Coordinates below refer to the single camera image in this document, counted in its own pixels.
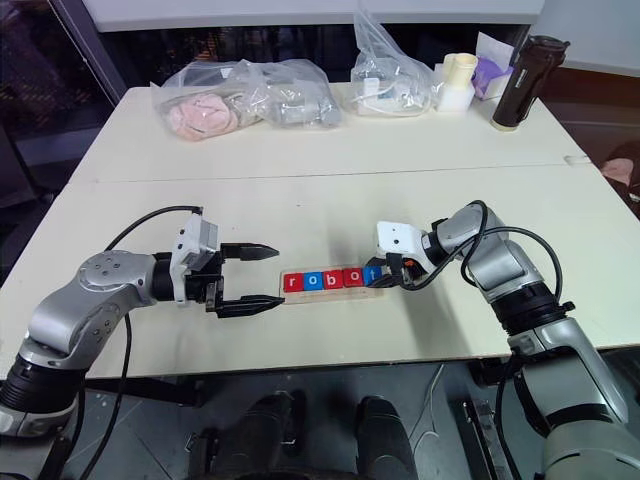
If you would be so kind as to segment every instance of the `pink object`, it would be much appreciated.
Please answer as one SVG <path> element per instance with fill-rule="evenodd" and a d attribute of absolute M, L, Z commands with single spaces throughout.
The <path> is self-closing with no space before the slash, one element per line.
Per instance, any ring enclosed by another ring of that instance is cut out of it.
<path fill-rule="evenodd" d="M 631 175 L 633 174 L 633 160 L 628 158 L 614 158 L 607 160 L 600 169 L 602 175 L 620 183 L 624 183 L 627 187 L 631 186 Z"/>
<path fill-rule="evenodd" d="M 238 117 L 224 100 L 214 93 L 201 93 L 169 110 L 171 129 L 187 140 L 197 141 L 233 132 Z"/>

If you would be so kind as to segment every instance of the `plastic bag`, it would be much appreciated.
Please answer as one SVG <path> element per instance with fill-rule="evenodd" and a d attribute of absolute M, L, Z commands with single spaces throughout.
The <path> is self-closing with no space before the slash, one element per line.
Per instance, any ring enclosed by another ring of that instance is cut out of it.
<path fill-rule="evenodd" d="M 359 115 L 420 115 L 431 106 L 432 71 L 406 56 L 359 4 L 353 26 L 360 54 L 351 70 L 349 107 Z"/>
<path fill-rule="evenodd" d="M 251 111 L 271 125 L 334 127 L 342 119 L 327 76 L 308 60 L 242 60 L 231 77 L 247 84 Z"/>
<path fill-rule="evenodd" d="M 167 127 L 187 140 L 224 135 L 257 122 L 247 84 L 231 78 L 232 63 L 193 62 L 162 87 L 151 84 L 152 101 Z"/>

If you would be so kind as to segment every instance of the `black thermos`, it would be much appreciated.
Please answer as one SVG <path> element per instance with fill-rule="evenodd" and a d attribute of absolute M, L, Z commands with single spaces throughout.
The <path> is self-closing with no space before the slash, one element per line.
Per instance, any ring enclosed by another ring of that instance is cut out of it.
<path fill-rule="evenodd" d="M 494 127 L 503 131 L 515 130 L 527 118 L 547 77 L 564 62 L 568 46 L 569 42 L 543 35 L 527 38 L 493 114 L 491 124 Z"/>

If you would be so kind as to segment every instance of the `gray floor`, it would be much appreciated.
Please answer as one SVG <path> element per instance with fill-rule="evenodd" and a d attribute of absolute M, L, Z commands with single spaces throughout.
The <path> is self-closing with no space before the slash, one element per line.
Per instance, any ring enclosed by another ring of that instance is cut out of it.
<path fill-rule="evenodd" d="M 353 438 L 355 408 L 366 395 L 390 400 L 410 431 L 422 409 L 425 389 L 439 364 L 391 365 L 337 368 L 288 373 L 222 375 L 208 380 L 216 393 L 201 408 L 127 398 L 114 435 L 94 479 L 181 479 L 187 475 L 188 455 L 184 445 L 191 432 L 205 427 L 224 429 L 262 396 L 276 390 L 302 389 L 308 396 L 307 444 L 297 459 L 311 467 L 355 471 L 356 445 Z M 632 406 L 631 428 L 640 432 L 640 410 L 630 386 L 623 383 Z M 494 388 L 479 388 L 462 362 L 447 363 L 433 398 L 433 424 L 427 407 L 411 438 L 421 480 L 470 479 L 451 404 L 467 393 L 493 401 Z M 66 478 L 77 478 L 87 464 L 104 431 L 113 396 L 89 392 L 85 428 L 67 465 Z M 532 478 L 542 452 L 542 440 L 524 420 L 515 392 L 509 385 L 504 399 L 505 434 L 523 478 Z"/>

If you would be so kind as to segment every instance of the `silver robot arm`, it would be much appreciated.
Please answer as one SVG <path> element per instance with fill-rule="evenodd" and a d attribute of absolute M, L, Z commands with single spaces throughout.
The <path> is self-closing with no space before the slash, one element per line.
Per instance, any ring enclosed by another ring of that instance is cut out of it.
<path fill-rule="evenodd" d="M 624 427 L 627 405 L 596 349 L 567 317 L 573 305 L 559 304 L 508 231 L 485 234 L 472 251 L 483 207 L 472 202 L 429 233 L 379 222 L 378 258 L 370 264 L 386 265 L 389 273 L 373 286 L 417 290 L 459 250 L 509 335 L 518 397 L 529 423 L 546 437 L 545 478 L 639 478 L 640 442 Z M 501 227 L 508 228 L 486 209 L 484 231 Z"/>
<path fill-rule="evenodd" d="M 35 478 L 52 444 L 68 428 L 76 395 L 119 321 L 158 301 L 204 303 L 218 317 L 253 315 L 284 299 L 247 295 L 223 300 L 226 259 L 278 255 L 253 243 L 218 243 L 218 227 L 194 213 L 171 252 L 94 255 L 35 309 L 16 360 L 0 386 L 0 478 Z"/>

